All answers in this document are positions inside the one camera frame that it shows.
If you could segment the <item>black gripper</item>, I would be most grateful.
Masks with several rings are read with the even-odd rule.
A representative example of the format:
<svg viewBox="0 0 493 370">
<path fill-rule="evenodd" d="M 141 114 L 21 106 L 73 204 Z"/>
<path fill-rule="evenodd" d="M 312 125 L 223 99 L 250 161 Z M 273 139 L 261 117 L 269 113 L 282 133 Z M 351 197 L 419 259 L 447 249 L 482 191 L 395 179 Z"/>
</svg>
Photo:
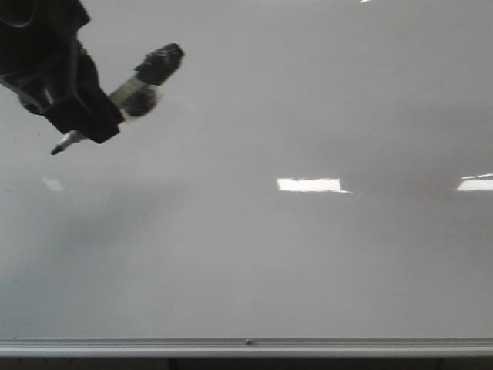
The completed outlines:
<svg viewBox="0 0 493 370">
<path fill-rule="evenodd" d="M 123 116 L 92 58 L 79 55 L 87 23 L 80 1 L 2 1 L 1 84 L 60 133 L 76 130 L 101 144 L 119 133 Z"/>
</svg>

